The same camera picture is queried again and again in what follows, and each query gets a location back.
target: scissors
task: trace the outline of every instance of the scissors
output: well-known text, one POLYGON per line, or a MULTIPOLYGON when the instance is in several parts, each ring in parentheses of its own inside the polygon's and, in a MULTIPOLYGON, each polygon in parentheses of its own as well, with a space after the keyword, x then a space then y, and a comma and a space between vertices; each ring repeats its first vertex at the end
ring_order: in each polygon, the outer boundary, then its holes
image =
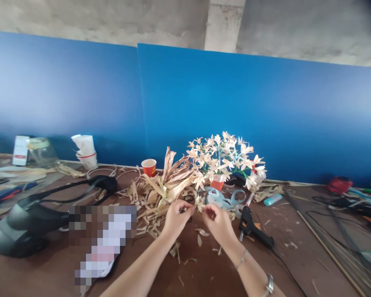
POLYGON ((5 189, 5 190, 0 191, 0 204, 3 201, 14 198, 14 196, 16 194, 19 194, 19 193, 24 192, 24 191, 28 191, 28 190, 38 186, 38 184, 39 184, 38 182, 34 181, 34 182, 31 182, 31 183, 16 186, 15 188, 12 188, 12 189, 5 189))

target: red object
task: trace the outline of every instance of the red object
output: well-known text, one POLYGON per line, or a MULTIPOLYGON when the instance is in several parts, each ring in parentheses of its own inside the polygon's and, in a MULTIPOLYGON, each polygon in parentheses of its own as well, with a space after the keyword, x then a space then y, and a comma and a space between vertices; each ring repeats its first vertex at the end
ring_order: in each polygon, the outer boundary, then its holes
POLYGON ((224 185, 224 181, 212 181, 211 183, 210 183, 210 186, 211 187, 213 187, 213 188, 215 188, 215 189, 217 189, 217 190, 219 190, 219 191, 221 191, 221 189, 223 188, 223 185, 224 185))
POLYGON ((1 198, 1 201, 8 200, 11 198, 14 198, 14 196, 18 193, 22 192, 22 190, 15 190, 14 192, 10 193, 8 196, 5 196, 4 198, 1 198))
POLYGON ((94 154, 92 154, 92 155, 89 155, 89 156, 80 156, 80 155, 77 155, 77 158, 79 158, 79 159, 84 159, 84 158, 92 157, 92 156, 94 156, 94 155, 96 155, 96 152, 95 152, 94 154))
POLYGON ((348 192, 350 187, 353 185, 347 177, 335 177, 327 185, 327 189, 335 194, 343 195, 348 192))
POLYGON ((144 174, 146 174, 148 177, 155 176, 157 161, 155 161, 154 159, 147 159, 141 163, 141 166, 143 167, 144 174))

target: blue panel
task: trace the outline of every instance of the blue panel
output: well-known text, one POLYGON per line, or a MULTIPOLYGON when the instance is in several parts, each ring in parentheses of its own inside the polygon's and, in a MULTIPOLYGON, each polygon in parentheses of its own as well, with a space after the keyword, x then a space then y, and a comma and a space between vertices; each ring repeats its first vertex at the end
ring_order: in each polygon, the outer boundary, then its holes
POLYGON ((228 131, 265 157, 268 178, 371 182, 371 68, 138 46, 147 148, 228 131))
POLYGON ((50 137, 75 159, 70 136, 91 134, 101 163, 146 157, 135 47, 0 32, 0 152, 17 134, 50 137))

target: small blue bottle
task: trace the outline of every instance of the small blue bottle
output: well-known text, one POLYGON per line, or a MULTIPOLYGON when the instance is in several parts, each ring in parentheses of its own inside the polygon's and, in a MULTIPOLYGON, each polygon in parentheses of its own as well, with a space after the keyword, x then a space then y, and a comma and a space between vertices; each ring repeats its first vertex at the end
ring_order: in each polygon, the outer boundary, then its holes
POLYGON ((266 206, 271 206, 272 204, 275 204, 276 202, 278 202, 282 198, 283 198, 282 195, 280 195, 279 193, 276 193, 276 194, 270 196, 269 198, 265 199, 264 204, 266 206))

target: flower bouquet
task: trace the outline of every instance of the flower bouquet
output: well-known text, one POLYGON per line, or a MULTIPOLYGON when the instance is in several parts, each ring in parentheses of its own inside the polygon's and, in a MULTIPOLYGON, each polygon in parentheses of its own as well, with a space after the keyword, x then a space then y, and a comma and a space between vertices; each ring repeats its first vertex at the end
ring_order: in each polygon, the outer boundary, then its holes
POLYGON ((248 190, 254 190, 259 183, 265 179, 265 164, 258 155, 254 159, 249 159, 249 154, 254 152, 249 143, 243 141, 241 137, 236 138, 223 132, 223 138, 220 135, 205 138, 202 143, 202 137, 189 142, 190 150, 187 151, 188 157, 193 160, 193 169, 195 169, 194 183, 196 189, 204 190, 204 182, 223 183, 230 178, 233 173, 239 173, 246 178, 246 187, 248 190))

